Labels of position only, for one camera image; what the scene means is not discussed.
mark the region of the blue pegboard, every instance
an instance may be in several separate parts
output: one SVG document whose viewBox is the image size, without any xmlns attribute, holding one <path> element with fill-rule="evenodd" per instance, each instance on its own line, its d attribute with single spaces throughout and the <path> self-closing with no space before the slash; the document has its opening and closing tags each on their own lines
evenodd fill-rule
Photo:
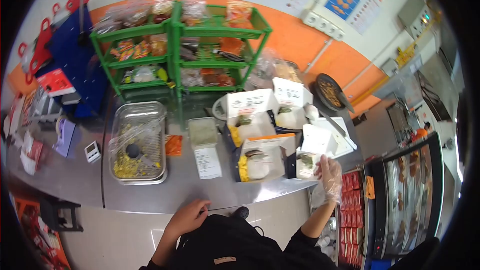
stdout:
<svg viewBox="0 0 480 270">
<path fill-rule="evenodd" d="M 107 76 L 100 65 L 92 42 L 88 38 L 91 27 L 92 20 L 87 6 L 84 5 L 83 30 L 87 35 L 86 44 L 83 46 L 78 44 L 80 9 L 77 9 L 53 33 L 48 42 L 48 49 L 53 61 L 35 75 L 38 77 L 51 70 L 62 69 L 81 96 L 81 101 L 75 108 L 74 117 L 97 116 L 108 87 Z"/>
</svg>

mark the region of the gloved hand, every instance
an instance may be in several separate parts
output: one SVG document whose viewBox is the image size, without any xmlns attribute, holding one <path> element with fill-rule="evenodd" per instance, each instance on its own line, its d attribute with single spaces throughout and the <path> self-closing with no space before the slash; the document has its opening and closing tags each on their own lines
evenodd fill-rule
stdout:
<svg viewBox="0 0 480 270">
<path fill-rule="evenodd" d="M 327 201 L 342 201 L 342 167 L 334 159 L 327 158 L 325 154 L 320 157 L 316 164 L 318 169 L 315 176 L 318 178 L 318 185 L 312 192 L 311 201 L 314 207 L 319 207 Z"/>
</svg>

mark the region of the metal pipe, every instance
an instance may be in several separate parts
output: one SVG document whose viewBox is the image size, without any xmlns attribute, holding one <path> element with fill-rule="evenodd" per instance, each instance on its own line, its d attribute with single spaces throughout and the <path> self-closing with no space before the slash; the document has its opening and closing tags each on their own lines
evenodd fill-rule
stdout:
<svg viewBox="0 0 480 270">
<path fill-rule="evenodd" d="M 318 52 L 317 56 L 313 59 L 311 63 L 307 63 L 308 67 L 303 71 L 303 73 L 308 73 L 310 69 L 315 65 L 315 63 L 318 61 L 318 59 L 324 54 L 324 52 L 327 50 L 328 46 L 332 44 L 333 38 L 330 38 L 328 41 L 324 41 L 325 45 L 321 48 L 321 50 Z"/>
<path fill-rule="evenodd" d="M 353 85 L 355 83 L 355 81 L 357 81 L 363 74 L 365 74 L 365 72 L 367 72 L 368 69 L 370 69 L 371 66 L 373 66 L 373 64 L 375 63 L 375 61 L 377 60 L 378 57 L 381 56 L 381 54 L 384 53 L 384 51 L 387 49 L 387 47 L 389 47 L 398 37 L 399 35 L 401 35 L 403 33 L 403 29 L 397 33 L 393 39 L 391 39 L 387 45 L 385 45 L 383 47 L 383 49 L 371 60 L 371 62 L 368 64 L 368 66 L 366 66 L 360 73 L 357 74 L 357 76 L 355 76 L 349 83 L 347 83 L 347 85 L 345 87 L 342 88 L 342 91 L 345 92 L 346 89 L 348 89 L 349 87 L 351 87 L 351 85 Z"/>
</svg>

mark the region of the knife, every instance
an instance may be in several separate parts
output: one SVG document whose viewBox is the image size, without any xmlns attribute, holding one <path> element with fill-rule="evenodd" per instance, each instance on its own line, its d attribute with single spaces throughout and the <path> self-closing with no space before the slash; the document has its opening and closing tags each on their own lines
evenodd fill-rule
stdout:
<svg viewBox="0 0 480 270">
<path fill-rule="evenodd" d="M 357 144 L 355 144 L 351 138 L 349 138 L 349 136 L 347 135 L 347 133 L 345 132 L 345 130 L 343 130 L 342 127 L 340 127 L 340 125 L 335 122 L 335 120 L 333 120 L 332 118 L 330 118 L 329 115 L 323 113 L 322 111 L 320 111 L 320 109 L 318 110 L 318 112 L 320 113 L 321 116 L 323 116 L 325 119 L 327 119 L 328 122 L 330 122 L 330 124 L 340 133 L 340 135 L 343 136 L 343 138 L 345 139 L 345 141 L 353 148 L 353 150 L 357 150 Z"/>
</svg>

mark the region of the yellow pickled vegetable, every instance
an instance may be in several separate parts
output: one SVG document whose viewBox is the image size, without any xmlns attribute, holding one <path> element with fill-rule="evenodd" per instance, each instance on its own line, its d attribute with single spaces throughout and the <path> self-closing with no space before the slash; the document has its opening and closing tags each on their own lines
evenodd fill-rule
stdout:
<svg viewBox="0 0 480 270">
<path fill-rule="evenodd" d="M 242 155 L 238 159 L 238 174 L 240 175 L 240 180 L 244 183 L 250 181 L 247 171 L 247 157 Z"/>
<path fill-rule="evenodd" d="M 239 129 L 231 125 L 228 126 L 228 129 L 230 130 L 232 141 L 235 144 L 235 147 L 240 147 L 242 145 L 242 139 L 239 136 Z"/>
</svg>

